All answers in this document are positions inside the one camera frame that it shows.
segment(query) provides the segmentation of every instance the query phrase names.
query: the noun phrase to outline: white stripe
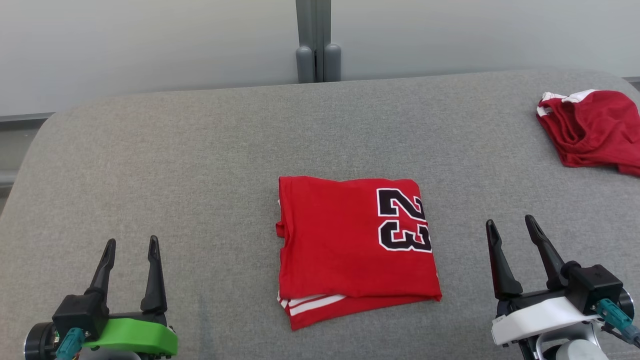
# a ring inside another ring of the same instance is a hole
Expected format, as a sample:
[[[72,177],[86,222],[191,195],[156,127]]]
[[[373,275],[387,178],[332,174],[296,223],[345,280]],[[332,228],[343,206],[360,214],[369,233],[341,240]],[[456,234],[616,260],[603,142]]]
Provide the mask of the white stripe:
[[[311,295],[311,296],[303,297],[303,298],[300,298],[300,299],[291,299],[289,301],[289,306],[294,307],[294,306],[300,304],[301,302],[309,301],[309,300],[312,300],[312,299],[317,299],[317,298],[323,297],[323,296],[324,296],[324,294],[320,294],[320,295]]]
[[[283,309],[286,309],[287,304],[289,303],[288,300],[286,299],[281,299],[280,298],[280,290],[278,290],[278,296],[276,297],[276,299],[278,299],[278,302],[280,303],[280,305],[282,306]]]
[[[334,302],[338,302],[342,299],[346,298],[344,295],[332,295],[329,297],[325,297],[320,300],[306,302],[300,306],[296,306],[294,308],[289,309],[289,313],[291,316],[298,315],[300,313],[304,313],[305,311],[317,309],[319,307],[327,306],[329,304],[333,304]]]

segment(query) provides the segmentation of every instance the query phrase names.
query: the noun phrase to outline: gray fabric surface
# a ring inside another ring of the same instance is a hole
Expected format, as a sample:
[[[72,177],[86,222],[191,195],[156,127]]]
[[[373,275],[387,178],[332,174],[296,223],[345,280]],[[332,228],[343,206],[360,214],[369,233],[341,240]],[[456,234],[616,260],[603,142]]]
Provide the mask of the gray fabric surface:
[[[565,260],[601,263],[640,297],[640,179],[564,168],[534,114],[544,91],[640,94],[591,71],[521,71],[168,92],[49,119],[0,218],[0,348],[81,293],[118,240],[108,305],[140,306],[158,235],[180,359],[520,359],[497,347],[484,222],[525,291],[545,286],[524,215]],[[422,189],[442,302],[298,332],[275,300],[277,179],[410,178]],[[608,334],[611,359],[640,353]]]

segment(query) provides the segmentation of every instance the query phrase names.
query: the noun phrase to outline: printed number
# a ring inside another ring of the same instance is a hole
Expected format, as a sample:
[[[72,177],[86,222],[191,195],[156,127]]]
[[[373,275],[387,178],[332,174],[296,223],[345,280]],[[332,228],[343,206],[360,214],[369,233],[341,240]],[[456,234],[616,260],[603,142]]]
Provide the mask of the printed number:
[[[413,197],[413,202],[404,196],[399,189],[378,189],[378,216],[398,217],[398,207],[412,219],[425,224],[417,223],[416,232],[402,230],[402,237],[395,239],[400,230],[399,220],[385,220],[378,228],[378,241],[380,245],[389,251],[422,251],[431,252],[431,240],[429,229],[426,225],[422,201]]]

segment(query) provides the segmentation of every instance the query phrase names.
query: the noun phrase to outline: red garment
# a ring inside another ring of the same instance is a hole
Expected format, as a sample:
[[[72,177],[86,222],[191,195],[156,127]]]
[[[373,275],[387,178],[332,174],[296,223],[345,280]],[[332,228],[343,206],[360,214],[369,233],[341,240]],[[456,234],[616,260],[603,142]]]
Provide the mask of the red garment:
[[[545,93],[538,120],[567,167],[616,165],[640,176],[640,115],[620,92],[586,90],[568,97]]]
[[[278,301],[291,328],[440,300],[420,190],[411,180],[280,178]]]

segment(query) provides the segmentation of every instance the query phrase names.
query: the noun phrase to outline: crumpled red shirt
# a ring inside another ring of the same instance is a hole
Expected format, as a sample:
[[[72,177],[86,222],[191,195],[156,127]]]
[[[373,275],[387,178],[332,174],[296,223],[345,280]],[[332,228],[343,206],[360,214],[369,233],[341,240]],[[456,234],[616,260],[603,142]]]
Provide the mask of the crumpled red shirt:
[[[625,94],[586,90],[568,97],[546,92],[538,120],[567,167],[616,165],[640,176],[640,115]]]

